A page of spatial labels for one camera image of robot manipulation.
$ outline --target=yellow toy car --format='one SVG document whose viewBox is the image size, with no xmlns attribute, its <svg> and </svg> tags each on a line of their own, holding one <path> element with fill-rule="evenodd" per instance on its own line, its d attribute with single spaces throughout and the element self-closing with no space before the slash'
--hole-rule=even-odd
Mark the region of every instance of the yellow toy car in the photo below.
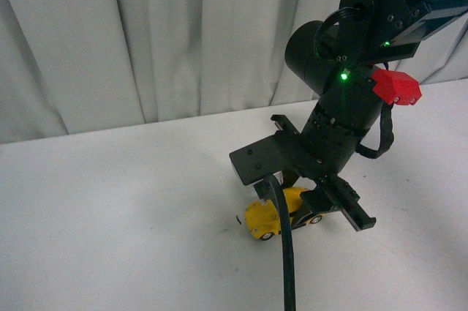
<svg viewBox="0 0 468 311">
<path fill-rule="evenodd" d="M 283 190 L 291 221 L 293 220 L 292 217 L 294 213 L 301 207 L 301 193 L 307 190 L 308 189 L 301 187 L 292 187 Z M 247 228 L 256 239 L 269 240 L 272 236 L 277 236 L 281 233 L 279 214 L 271 200 L 267 200 L 265 203 L 260 201 L 250 203 L 246 207 L 245 219 Z M 321 219 L 322 215 L 318 214 L 305 221 L 300 227 L 318 223 Z"/>
</svg>

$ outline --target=red connector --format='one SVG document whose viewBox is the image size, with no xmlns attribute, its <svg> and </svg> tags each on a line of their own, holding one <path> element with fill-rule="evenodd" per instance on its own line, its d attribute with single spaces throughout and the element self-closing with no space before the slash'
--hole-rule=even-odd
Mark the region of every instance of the red connector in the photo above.
<svg viewBox="0 0 468 311">
<path fill-rule="evenodd" d="M 404 72 L 376 70 L 372 78 L 377 82 L 372 90 L 389 105 L 414 105 L 423 96 L 419 82 Z"/>
</svg>

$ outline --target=white curtain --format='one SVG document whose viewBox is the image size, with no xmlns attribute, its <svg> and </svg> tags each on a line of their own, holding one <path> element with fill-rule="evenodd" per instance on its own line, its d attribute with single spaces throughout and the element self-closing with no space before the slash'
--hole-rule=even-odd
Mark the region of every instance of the white curtain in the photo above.
<svg viewBox="0 0 468 311">
<path fill-rule="evenodd" d="M 339 0 L 0 0 L 0 142 L 309 100 L 292 32 Z M 467 18 L 392 63 L 468 76 Z"/>
</svg>

